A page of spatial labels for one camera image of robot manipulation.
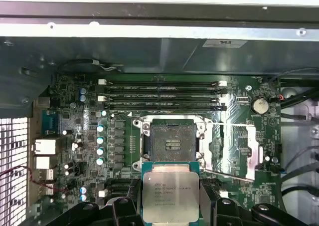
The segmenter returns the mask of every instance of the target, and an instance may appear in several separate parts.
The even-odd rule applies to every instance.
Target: black cable
[[[280,79],[280,87],[318,87],[319,80],[313,79]]]
[[[304,190],[315,197],[319,197],[319,189],[311,185],[293,186],[283,190],[281,194],[284,196],[292,191],[298,191],[298,190]]]
[[[281,182],[287,181],[299,175],[314,171],[319,168],[319,162],[315,162],[309,165],[302,166],[296,170],[291,171],[281,178]]]
[[[303,155],[305,152],[312,150],[312,149],[319,149],[319,145],[316,146],[308,146],[306,148],[303,148],[302,150],[300,150],[299,152],[297,152],[295,154],[295,156],[292,157],[292,159],[287,163],[286,167],[285,167],[285,171],[287,171],[288,167],[301,155]]]
[[[279,179],[279,182],[276,183],[277,200],[278,200],[278,204],[279,204],[280,209],[287,213],[287,210],[286,210],[286,207],[284,204],[283,195],[281,193],[282,184],[283,184],[283,182],[281,181],[281,179]]]
[[[311,172],[314,171],[316,169],[319,168],[319,162],[313,163],[313,164],[309,164],[309,165],[305,165],[303,167],[300,167],[299,169],[296,169],[294,171],[291,171],[290,173],[286,174],[285,176],[283,176],[277,183],[276,183],[276,194],[277,194],[277,200],[279,203],[279,207],[281,208],[282,211],[287,212],[285,204],[284,204],[284,200],[283,200],[283,195],[281,192],[281,187],[284,181],[287,181],[291,178],[294,178],[296,176],[305,174],[307,172]]]
[[[282,118],[291,119],[291,120],[307,120],[306,115],[290,115],[290,114],[281,113],[280,116]]]
[[[281,109],[285,109],[285,108],[300,104],[308,99],[316,98],[318,96],[319,96],[319,88],[312,88],[310,90],[306,90],[303,93],[292,96],[289,99],[282,101],[280,104],[280,107]]]
[[[273,83],[276,79],[279,79],[283,75],[289,75],[292,73],[300,72],[300,71],[319,71],[319,68],[316,67],[303,67],[303,68],[298,68],[298,69],[293,69],[293,70],[287,70],[282,73],[279,73],[278,75],[275,75],[273,78],[269,80],[269,87],[271,88],[272,91],[278,94],[276,88],[273,86]]]

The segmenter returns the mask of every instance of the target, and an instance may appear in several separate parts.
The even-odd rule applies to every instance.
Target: green circuit board
[[[279,89],[278,82],[275,82],[275,88]],[[255,139],[263,152],[262,163],[256,167],[252,183],[203,171],[200,176],[219,178],[223,182],[222,190],[244,208],[249,209],[260,202],[278,206],[275,184],[279,176],[271,173],[269,168],[280,164],[280,103],[274,100],[276,94],[264,77],[118,73],[59,75],[47,94],[51,106],[43,111],[43,117],[45,122],[57,124],[43,125],[42,132],[60,135],[63,130],[71,130],[72,135],[66,137],[66,147],[61,154],[61,165],[72,161],[81,163],[83,169],[81,175],[74,177],[74,197],[65,202],[66,208],[80,201],[78,191],[83,185],[88,188],[88,200],[94,201],[98,197],[96,186],[99,183],[113,178],[140,178],[141,172],[134,163],[145,155],[149,161],[160,161],[166,153],[170,154],[168,157],[172,161],[184,159],[176,151],[186,147],[185,142],[181,143],[186,136],[176,138],[176,133],[169,132],[174,127],[178,129],[176,132],[187,130],[188,135],[192,134],[194,121],[155,118],[148,129],[150,133],[168,132],[166,148],[158,152],[153,148],[158,136],[141,136],[143,130],[136,126],[136,121],[149,115],[186,115],[210,120],[214,124],[208,146],[212,153],[212,170],[239,178],[246,177],[247,159],[252,156],[245,125],[253,125]],[[257,99],[267,102],[266,112],[258,113],[252,108]],[[105,130],[97,132],[100,125]],[[104,139],[102,144],[97,144],[99,137]],[[198,138],[194,143],[190,140],[187,147],[194,147],[194,154],[187,155],[186,159],[196,161],[198,141]],[[83,147],[74,150],[74,142],[82,142]],[[100,157],[97,155],[100,147],[105,149],[101,166],[96,162]],[[70,178],[72,176],[61,173],[59,183],[64,184]]]

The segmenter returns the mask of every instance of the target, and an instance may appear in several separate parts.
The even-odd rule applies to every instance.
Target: gray metal panel
[[[296,105],[292,108],[283,110],[283,113],[309,115],[318,118],[317,103],[311,100],[305,101],[302,104]],[[293,121],[289,119],[282,119],[282,166],[286,166],[287,162],[300,150],[307,146],[318,145],[319,134],[315,131],[318,125],[313,122]],[[314,163],[314,153],[319,153],[319,150],[310,150],[300,157],[298,157],[289,167],[288,172],[297,169],[301,166]],[[300,175],[296,178],[290,179],[283,183],[282,189],[289,188],[295,185],[313,185],[318,186],[319,177],[317,172],[310,172]],[[314,224],[319,222],[319,198],[313,197],[305,191],[295,191],[284,196],[284,203],[287,212],[292,216],[300,219],[307,224]]]
[[[6,41],[8,38],[0,38],[0,42]],[[9,41],[14,46],[3,44],[0,48],[1,68],[6,75],[3,81],[23,84],[27,80],[25,92],[23,89],[17,91],[21,96],[27,95],[29,89],[41,93],[43,86],[49,84],[49,75],[56,69],[52,64],[76,58],[123,64],[126,73],[260,75],[319,65],[319,42],[251,40],[240,48],[209,48],[202,47],[205,39],[178,38],[11,37]],[[20,67],[34,70],[38,76],[21,75]],[[66,70],[94,69],[78,65]]]

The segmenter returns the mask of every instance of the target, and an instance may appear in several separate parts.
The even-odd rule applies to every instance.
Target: capacitor
[[[104,125],[99,125],[98,127],[96,127],[97,132],[103,132],[105,130],[105,126]]]
[[[256,98],[251,102],[250,107],[255,114],[263,115],[269,110],[269,103],[264,98]]]
[[[104,157],[100,157],[96,160],[96,164],[97,165],[102,165],[105,162],[105,158]]]
[[[62,135],[72,135],[73,131],[72,130],[63,130]]]
[[[104,138],[103,136],[101,136],[101,137],[99,137],[99,138],[96,139],[96,143],[98,143],[99,145],[100,145],[100,144],[103,144],[104,141],[105,141],[105,138]]]
[[[86,198],[87,198],[86,195],[81,195],[81,196],[80,196],[80,200],[81,200],[82,202],[86,201]]]
[[[65,192],[65,193],[61,194],[61,198],[64,200],[64,199],[66,199],[66,197],[68,197],[68,195],[70,195],[70,192]]]
[[[104,155],[105,149],[103,147],[100,147],[99,149],[96,150],[96,153],[99,156]]]
[[[73,162],[70,162],[70,163],[67,163],[67,164],[65,164],[64,165],[64,168],[66,169],[66,170],[68,170],[68,169],[70,169],[71,167],[73,167]]]
[[[87,93],[87,90],[85,88],[80,89],[80,94],[85,95]]]
[[[73,173],[73,169],[68,169],[67,171],[65,171],[65,175],[68,176],[70,174]]]
[[[70,103],[70,107],[71,107],[72,109],[75,109],[75,108],[76,108],[76,103],[75,103],[75,102]]]
[[[79,147],[83,147],[83,143],[82,142],[78,142],[78,143],[73,143],[73,147],[75,149],[79,148]]]
[[[85,102],[85,101],[86,101],[85,95],[80,95],[79,100],[80,100],[81,102]]]
[[[83,186],[83,187],[80,188],[80,193],[81,194],[86,194],[86,192],[87,192],[86,187]]]

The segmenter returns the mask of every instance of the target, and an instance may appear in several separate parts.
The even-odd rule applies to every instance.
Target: chip
[[[96,178],[98,176],[98,172],[97,171],[91,171],[91,176],[93,178]]]
[[[260,203],[269,203],[270,204],[270,196],[269,195],[260,195]]]
[[[94,142],[95,141],[94,135],[88,135],[88,141]]]

